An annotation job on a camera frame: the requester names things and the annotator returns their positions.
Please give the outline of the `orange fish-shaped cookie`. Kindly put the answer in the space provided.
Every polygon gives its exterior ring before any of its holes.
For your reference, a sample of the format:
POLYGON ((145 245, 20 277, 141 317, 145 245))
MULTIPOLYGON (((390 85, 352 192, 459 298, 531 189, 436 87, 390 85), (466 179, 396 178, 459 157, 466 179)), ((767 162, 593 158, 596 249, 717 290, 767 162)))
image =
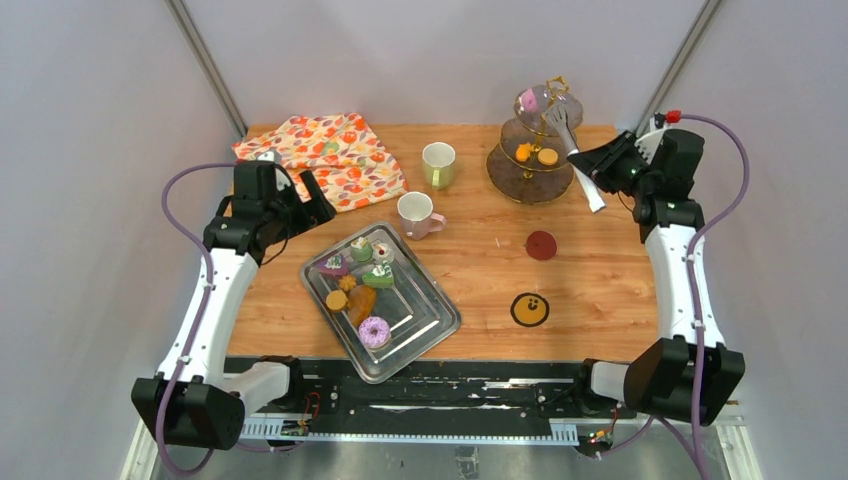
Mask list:
POLYGON ((517 162, 525 163, 529 160, 533 153, 533 145, 529 143, 519 144, 515 151, 515 159, 517 162))

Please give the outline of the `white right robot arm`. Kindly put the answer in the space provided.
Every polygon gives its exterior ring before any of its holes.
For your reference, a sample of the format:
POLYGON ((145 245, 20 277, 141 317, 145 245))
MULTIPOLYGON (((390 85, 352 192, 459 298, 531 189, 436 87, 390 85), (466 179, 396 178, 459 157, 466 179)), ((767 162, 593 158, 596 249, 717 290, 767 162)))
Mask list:
POLYGON ((624 132, 584 152, 568 150, 592 210, 599 210, 603 192, 634 200, 658 311, 658 338, 635 360, 584 361, 571 390, 584 416, 618 401, 636 412, 708 426, 745 373, 743 354, 727 348, 717 326, 706 286, 708 224, 690 196, 704 143, 696 133, 662 128, 642 137, 624 132))

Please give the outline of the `green kiwi cake slice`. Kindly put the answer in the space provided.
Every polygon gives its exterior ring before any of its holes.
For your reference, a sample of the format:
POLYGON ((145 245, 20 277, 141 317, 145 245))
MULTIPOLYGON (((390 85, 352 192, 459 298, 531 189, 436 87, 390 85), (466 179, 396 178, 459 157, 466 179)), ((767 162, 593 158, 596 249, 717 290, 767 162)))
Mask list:
POLYGON ((388 261, 375 264, 362 276, 362 282, 372 288, 391 288, 395 284, 393 269, 388 261))

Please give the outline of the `silver metal tray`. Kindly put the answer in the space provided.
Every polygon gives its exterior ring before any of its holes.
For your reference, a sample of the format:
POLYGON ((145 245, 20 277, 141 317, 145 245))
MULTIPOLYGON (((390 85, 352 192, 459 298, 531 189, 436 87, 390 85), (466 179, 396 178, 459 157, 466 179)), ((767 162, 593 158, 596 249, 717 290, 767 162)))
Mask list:
POLYGON ((388 380, 457 331, 461 324, 458 308, 419 262, 402 236, 386 222, 369 225, 310 259, 301 267, 300 278, 360 378, 369 384, 388 380), (322 259, 342 253, 348 262, 348 274, 357 278, 357 285, 365 285, 362 276, 376 263, 373 258, 369 262, 357 262, 351 258, 350 244, 360 236, 367 237, 371 244, 385 242, 394 248, 395 258, 390 265, 395 284, 391 288, 375 288, 377 299, 370 314, 382 317, 391 327, 391 339, 379 349, 367 349, 362 345, 358 328, 349 322, 348 306, 341 312, 327 309, 325 298, 329 292, 340 289, 338 281, 341 277, 323 275, 316 270, 322 259))

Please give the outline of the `silver white tongs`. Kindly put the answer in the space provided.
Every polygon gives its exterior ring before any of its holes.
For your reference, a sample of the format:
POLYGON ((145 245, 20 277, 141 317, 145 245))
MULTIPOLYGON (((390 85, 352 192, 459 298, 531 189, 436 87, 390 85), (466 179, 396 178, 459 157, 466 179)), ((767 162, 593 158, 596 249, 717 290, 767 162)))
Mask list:
POLYGON ((544 119, 546 120, 546 123, 557 132, 562 140, 567 151, 566 158, 574 167, 575 175, 588 201, 590 211, 592 213, 602 211, 606 207, 606 203, 603 200, 600 191, 594 182, 575 163, 577 154, 580 150, 569 128, 569 117, 566 104, 561 101, 554 101, 545 111, 544 119))

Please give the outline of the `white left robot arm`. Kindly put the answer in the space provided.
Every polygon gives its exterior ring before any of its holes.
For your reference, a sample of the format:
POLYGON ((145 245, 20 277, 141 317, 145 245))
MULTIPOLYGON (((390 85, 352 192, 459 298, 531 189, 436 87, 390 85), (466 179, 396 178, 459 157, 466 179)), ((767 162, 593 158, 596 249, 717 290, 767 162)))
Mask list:
POLYGON ((229 450, 245 420, 268 404, 298 411, 306 386, 298 360, 264 357, 228 378, 226 350, 244 297, 269 248, 331 221, 336 211, 314 174, 290 175, 278 160, 229 164, 233 183, 196 235, 163 211, 201 254, 188 310, 165 359, 139 378, 131 401, 162 448, 229 450))

